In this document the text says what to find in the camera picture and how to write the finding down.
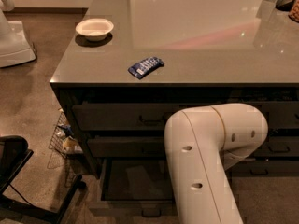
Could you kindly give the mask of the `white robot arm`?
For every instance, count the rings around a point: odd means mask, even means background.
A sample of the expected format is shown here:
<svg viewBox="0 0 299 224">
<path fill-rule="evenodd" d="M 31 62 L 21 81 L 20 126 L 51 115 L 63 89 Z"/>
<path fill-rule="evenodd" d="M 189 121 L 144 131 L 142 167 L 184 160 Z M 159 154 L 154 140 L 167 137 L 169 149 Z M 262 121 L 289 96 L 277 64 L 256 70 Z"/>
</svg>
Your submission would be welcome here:
<svg viewBox="0 0 299 224">
<path fill-rule="evenodd" d="M 243 224 L 225 171 L 267 133 L 264 115 L 246 104 L 187 108 L 169 118 L 164 146 L 180 224 Z"/>
</svg>

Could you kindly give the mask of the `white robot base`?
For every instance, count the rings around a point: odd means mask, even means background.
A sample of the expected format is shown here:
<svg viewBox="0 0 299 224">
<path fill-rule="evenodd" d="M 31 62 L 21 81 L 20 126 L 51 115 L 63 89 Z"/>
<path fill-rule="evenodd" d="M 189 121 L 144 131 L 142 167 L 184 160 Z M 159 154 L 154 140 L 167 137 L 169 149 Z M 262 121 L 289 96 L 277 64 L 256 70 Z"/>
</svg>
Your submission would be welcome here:
<svg viewBox="0 0 299 224">
<path fill-rule="evenodd" d="M 36 59 L 22 21 L 8 21 L 4 12 L 14 9 L 13 0 L 0 0 L 0 67 L 29 63 Z"/>
</svg>

